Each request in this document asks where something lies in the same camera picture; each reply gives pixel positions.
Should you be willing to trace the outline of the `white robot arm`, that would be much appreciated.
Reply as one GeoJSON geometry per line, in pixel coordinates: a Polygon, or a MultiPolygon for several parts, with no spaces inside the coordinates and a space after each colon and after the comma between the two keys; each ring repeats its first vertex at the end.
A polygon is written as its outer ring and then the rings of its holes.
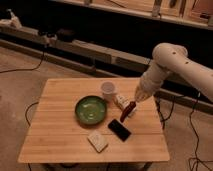
{"type": "Polygon", "coordinates": [[[213,102],[213,69],[190,60],[184,46],[160,43],[154,47],[152,56],[153,61],[135,90],[136,102],[156,93],[171,73],[178,74],[213,102]]]}

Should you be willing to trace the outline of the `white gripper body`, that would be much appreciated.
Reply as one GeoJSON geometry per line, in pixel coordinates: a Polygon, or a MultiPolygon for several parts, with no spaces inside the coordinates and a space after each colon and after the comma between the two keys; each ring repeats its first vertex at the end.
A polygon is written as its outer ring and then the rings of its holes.
{"type": "Polygon", "coordinates": [[[147,92],[145,92],[143,89],[141,89],[140,87],[136,88],[134,99],[137,103],[145,101],[149,97],[150,95],[147,92]]]}

